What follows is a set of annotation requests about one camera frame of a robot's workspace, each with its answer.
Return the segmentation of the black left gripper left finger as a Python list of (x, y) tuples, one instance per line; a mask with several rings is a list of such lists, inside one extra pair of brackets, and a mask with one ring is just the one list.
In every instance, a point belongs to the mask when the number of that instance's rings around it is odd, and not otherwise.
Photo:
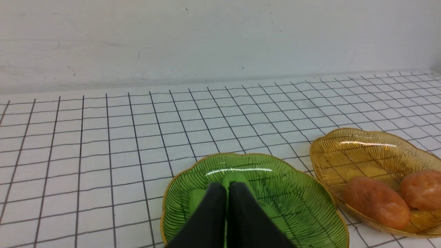
[(227, 191), (218, 182), (211, 183), (197, 210), (167, 243), (167, 248), (223, 248)]

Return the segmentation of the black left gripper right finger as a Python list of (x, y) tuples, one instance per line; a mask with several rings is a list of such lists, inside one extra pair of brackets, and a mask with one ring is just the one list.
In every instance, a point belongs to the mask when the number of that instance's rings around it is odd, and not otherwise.
[(227, 247), (296, 247), (259, 206), (243, 182), (231, 182), (228, 190)]

